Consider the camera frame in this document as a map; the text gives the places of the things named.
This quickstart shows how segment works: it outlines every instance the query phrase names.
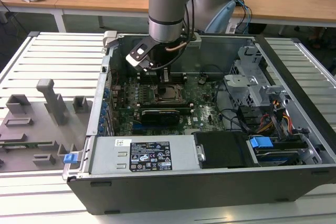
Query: power supply label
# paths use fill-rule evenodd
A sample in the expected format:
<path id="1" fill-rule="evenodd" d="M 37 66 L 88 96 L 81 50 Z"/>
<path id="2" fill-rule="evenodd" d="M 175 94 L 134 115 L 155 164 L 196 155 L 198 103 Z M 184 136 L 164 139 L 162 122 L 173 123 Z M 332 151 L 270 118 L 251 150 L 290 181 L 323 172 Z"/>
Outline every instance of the power supply label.
<path id="1" fill-rule="evenodd" d="M 131 172 L 154 172 L 172 169 L 169 142 L 131 143 Z"/>

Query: motherboard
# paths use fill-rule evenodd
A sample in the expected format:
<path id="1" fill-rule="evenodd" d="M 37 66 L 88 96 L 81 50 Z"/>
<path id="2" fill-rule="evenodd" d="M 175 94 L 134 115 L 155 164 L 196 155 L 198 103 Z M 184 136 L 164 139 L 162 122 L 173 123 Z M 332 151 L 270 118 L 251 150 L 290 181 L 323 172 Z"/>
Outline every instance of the motherboard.
<path id="1" fill-rule="evenodd" d="M 115 134 L 190 135 L 224 130 L 215 107 L 217 81 L 190 74 L 179 84 L 160 85 L 155 77 L 120 79 L 112 85 L 111 105 Z"/>

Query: floor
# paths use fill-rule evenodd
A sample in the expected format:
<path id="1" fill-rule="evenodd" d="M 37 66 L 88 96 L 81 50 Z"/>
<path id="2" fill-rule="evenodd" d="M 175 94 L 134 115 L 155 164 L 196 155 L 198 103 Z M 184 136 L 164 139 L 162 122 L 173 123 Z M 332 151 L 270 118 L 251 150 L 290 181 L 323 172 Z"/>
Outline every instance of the floor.
<path id="1" fill-rule="evenodd" d="M 18 13 L 15 15 L 28 31 L 57 32 L 57 26 L 52 15 L 29 13 Z M 96 16 L 65 15 L 64 17 L 67 30 L 72 33 L 103 33 L 105 30 L 117 30 L 123 33 L 148 32 L 148 21 L 146 18 L 104 17 L 103 21 L 106 28 L 102 29 L 99 28 Z M 279 37 L 279 29 L 280 26 L 268 25 L 263 35 L 265 37 Z M 298 38 L 329 69 L 336 59 L 336 51 L 330 49 L 315 50 L 309 47 L 307 38 L 311 33 L 312 28 L 310 27 L 300 27 L 299 31 L 295 31 L 293 26 L 287 26 L 282 36 L 286 38 Z M 336 29 L 329 28 L 323 36 L 330 38 L 334 34 L 336 34 Z M 9 17 L 7 24 L 0 24 L 0 70 L 6 66 L 25 37 L 25 33 L 20 29 L 13 16 Z"/>

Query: person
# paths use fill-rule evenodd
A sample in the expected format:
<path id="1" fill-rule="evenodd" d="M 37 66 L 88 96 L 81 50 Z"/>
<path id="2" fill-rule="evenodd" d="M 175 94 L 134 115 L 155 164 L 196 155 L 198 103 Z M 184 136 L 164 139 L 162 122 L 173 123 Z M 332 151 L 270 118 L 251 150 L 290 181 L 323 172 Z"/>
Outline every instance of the person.
<path id="1" fill-rule="evenodd" d="M 311 36 L 309 36 L 308 42 L 312 48 L 321 49 L 323 45 L 323 41 L 322 39 L 320 39 L 320 34 L 322 30 L 323 30 L 323 27 L 315 27 L 314 33 Z"/>

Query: blue tab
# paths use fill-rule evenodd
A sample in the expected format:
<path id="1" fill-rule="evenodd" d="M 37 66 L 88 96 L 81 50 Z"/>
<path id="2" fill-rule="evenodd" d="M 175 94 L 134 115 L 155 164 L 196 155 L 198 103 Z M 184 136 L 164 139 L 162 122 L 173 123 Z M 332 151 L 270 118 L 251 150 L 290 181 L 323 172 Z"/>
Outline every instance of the blue tab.
<path id="1" fill-rule="evenodd" d="M 271 139 L 267 136 L 255 136 L 250 139 L 253 148 L 269 148 L 273 147 Z"/>
<path id="2" fill-rule="evenodd" d="M 78 154 L 70 153 L 64 156 L 63 162 L 65 164 L 76 164 L 78 159 Z"/>

